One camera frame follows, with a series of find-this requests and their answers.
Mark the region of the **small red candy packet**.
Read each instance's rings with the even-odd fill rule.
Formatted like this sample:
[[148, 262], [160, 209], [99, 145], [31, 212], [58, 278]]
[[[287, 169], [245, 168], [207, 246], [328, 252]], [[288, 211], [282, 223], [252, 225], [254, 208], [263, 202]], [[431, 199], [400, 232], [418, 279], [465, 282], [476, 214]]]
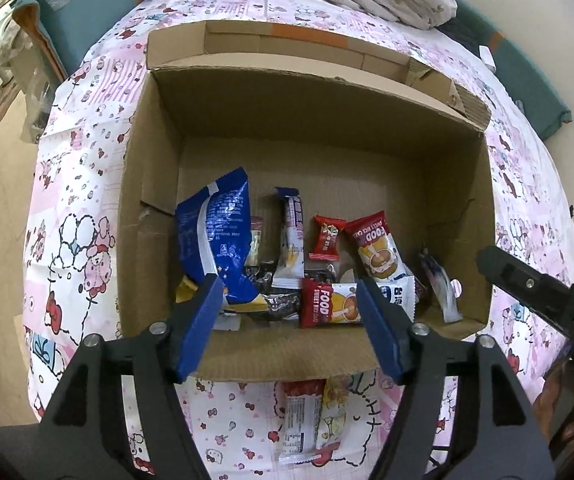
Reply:
[[317, 214], [314, 221], [319, 227], [314, 249], [309, 252], [309, 258], [314, 261], [336, 262], [340, 259], [338, 238], [345, 229], [347, 222], [343, 219], [324, 217]]

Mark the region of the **dark cartoon snack packet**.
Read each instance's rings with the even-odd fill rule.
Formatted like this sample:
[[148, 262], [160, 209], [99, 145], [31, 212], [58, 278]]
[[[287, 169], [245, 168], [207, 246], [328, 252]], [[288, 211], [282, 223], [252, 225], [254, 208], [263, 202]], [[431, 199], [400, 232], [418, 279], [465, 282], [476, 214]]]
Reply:
[[427, 247], [418, 255], [421, 269], [424, 270], [433, 295], [441, 308], [443, 322], [453, 324], [464, 318], [458, 310], [457, 299], [462, 295], [462, 285], [448, 277], [446, 270], [434, 258]]

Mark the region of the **white silver small packet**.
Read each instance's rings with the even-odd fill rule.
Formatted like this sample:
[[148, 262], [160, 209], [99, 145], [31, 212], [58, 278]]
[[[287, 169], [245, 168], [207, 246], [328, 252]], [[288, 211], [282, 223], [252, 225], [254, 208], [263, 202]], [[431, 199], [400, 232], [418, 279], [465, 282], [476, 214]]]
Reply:
[[221, 311], [215, 319], [213, 330], [237, 332], [241, 325], [241, 315], [236, 312]]

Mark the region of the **teal mattress edge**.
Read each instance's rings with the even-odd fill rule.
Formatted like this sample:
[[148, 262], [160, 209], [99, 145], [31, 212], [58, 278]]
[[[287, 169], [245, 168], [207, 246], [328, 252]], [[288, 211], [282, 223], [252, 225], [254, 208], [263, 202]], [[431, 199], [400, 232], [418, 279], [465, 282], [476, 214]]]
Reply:
[[509, 40], [483, 14], [465, 0], [456, 0], [455, 18], [439, 29], [472, 54], [487, 47], [495, 64], [495, 76], [503, 84], [542, 140], [571, 124], [571, 108], [555, 87], [515, 42]]

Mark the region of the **red rice cake packet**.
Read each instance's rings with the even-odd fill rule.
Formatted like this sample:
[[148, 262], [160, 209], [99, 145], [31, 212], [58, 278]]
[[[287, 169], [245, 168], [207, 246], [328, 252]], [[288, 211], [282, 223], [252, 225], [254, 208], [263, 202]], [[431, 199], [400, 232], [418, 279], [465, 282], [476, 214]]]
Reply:
[[[415, 316], [415, 280], [402, 276], [395, 281], [376, 281], [383, 297], [394, 306], [402, 307], [407, 316]], [[361, 324], [357, 305], [357, 283], [319, 283], [311, 278], [302, 281], [301, 328], [314, 328], [328, 324]]]
[[375, 280], [393, 282], [413, 275], [402, 259], [383, 210], [348, 222], [345, 233], [357, 246], [367, 274]]

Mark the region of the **brown cardboard box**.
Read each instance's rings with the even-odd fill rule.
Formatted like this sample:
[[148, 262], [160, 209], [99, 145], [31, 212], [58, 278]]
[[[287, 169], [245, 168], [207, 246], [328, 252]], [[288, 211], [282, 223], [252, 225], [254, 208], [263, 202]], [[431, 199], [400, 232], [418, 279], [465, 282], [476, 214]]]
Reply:
[[494, 242], [484, 140], [491, 113], [464, 87], [409, 56], [313, 28], [204, 21], [151, 32], [133, 118], [117, 228], [121, 328], [166, 318], [181, 281], [175, 207], [234, 169], [263, 221], [261, 256], [279, 253], [276, 189], [296, 188], [304, 240], [316, 214], [383, 211], [403, 261], [428, 250], [462, 283], [462, 317], [418, 318], [466, 338], [488, 322], [491, 287], [477, 252]]

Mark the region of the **pink cartoon bed sheet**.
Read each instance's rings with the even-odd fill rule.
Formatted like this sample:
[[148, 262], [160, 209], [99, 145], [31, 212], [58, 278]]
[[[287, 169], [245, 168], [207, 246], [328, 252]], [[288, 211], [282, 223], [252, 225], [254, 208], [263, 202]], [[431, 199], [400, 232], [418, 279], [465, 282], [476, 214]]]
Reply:
[[[317, 32], [337, 32], [379, 47], [410, 54], [472, 90], [491, 108], [485, 130], [495, 207], [495, 240], [514, 256], [574, 283], [574, 223], [568, 211], [555, 163], [528, 119], [510, 104], [508, 84], [492, 76], [482, 61], [437, 30], [418, 30], [373, 18], [361, 11], [322, 0], [145, 0], [121, 18], [90, 47], [83, 62], [56, 90], [46, 133], [39, 141], [24, 259], [25, 340], [30, 352], [28, 396], [42, 418], [80, 341], [100, 332], [106, 339], [121, 337], [118, 314], [117, 219], [124, 154], [136, 102], [142, 92], [145, 41], [152, 30], [209, 20], [237, 20], [297, 25]], [[86, 285], [86, 251], [99, 249], [100, 264], [109, 264], [109, 278]], [[530, 400], [544, 388], [544, 375], [564, 348], [564, 336], [540, 318], [503, 320], [518, 313], [506, 292], [492, 292], [491, 318], [484, 332], [504, 338], [500, 346]], [[189, 429], [206, 422], [209, 402], [232, 408], [235, 417], [227, 447], [199, 446], [214, 479], [367, 479], [387, 430], [393, 422], [402, 389], [380, 372], [378, 388], [369, 386], [365, 402], [374, 401], [381, 414], [378, 430], [356, 422], [339, 451], [315, 464], [278, 466], [276, 431], [284, 407], [278, 384], [238, 387], [232, 382], [189, 381], [176, 388]], [[225, 420], [217, 416], [202, 439], [212, 442]]]

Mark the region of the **dark chocolate snack packet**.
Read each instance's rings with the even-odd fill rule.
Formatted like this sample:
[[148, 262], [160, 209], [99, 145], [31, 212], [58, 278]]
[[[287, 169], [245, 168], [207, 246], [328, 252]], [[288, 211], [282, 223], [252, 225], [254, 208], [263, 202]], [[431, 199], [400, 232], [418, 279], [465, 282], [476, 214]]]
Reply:
[[272, 285], [277, 268], [275, 261], [259, 266], [247, 266], [247, 278], [255, 285], [259, 295], [252, 301], [251, 318], [262, 322], [277, 322], [285, 318], [297, 318], [301, 307], [299, 289], [276, 288]]

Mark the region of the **white snack packet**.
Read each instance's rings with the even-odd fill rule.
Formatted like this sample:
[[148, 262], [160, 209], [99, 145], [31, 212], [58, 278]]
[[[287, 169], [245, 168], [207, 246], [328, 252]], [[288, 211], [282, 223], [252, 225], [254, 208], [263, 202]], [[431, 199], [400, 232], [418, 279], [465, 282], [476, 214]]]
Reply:
[[278, 455], [281, 466], [315, 459], [324, 388], [324, 379], [285, 382], [285, 415]]

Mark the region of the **yellow cartoon snack packet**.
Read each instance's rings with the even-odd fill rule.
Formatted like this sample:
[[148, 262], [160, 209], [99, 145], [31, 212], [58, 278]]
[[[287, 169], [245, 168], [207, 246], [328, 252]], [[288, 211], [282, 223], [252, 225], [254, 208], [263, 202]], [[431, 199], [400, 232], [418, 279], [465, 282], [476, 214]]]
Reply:
[[316, 435], [318, 450], [325, 450], [340, 443], [347, 423], [347, 404], [352, 382], [351, 375], [330, 377], [326, 380]]

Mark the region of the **small pink snack packet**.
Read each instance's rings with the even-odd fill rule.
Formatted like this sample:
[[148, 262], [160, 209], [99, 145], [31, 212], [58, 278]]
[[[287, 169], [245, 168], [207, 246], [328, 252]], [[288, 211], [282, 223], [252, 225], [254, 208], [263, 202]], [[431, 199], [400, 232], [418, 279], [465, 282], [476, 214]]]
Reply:
[[258, 216], [252, 216], [250, 219], [250, 247], [245, 266], [259, 266], [262, 234], [263, 219]]

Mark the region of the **blue snack bag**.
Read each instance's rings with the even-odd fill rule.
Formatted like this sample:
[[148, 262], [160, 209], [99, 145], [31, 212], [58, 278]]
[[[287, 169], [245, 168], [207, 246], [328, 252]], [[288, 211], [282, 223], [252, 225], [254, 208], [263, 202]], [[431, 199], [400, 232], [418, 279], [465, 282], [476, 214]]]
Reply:
[[217, 275], [224, 287], [225, 310], [269, 310], [245, 270], [252, 236], [249, 182], [243, 168], [178, 203], [175, 225], [180, 265], [189, 280], [200, 285], [207, 275]]

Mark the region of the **white blue stick packet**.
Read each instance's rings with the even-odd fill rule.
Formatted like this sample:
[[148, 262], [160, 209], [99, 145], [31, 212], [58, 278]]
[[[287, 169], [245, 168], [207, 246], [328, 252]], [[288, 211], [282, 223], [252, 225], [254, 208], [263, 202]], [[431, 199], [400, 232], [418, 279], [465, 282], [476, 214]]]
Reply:
[[275, 188], [284, 205], [281, 226], [281, 254], [278, 258], [272, 286], [281, 289], [301, 289], [304, 279], [304, 227], [302, 202], [296, 188]]

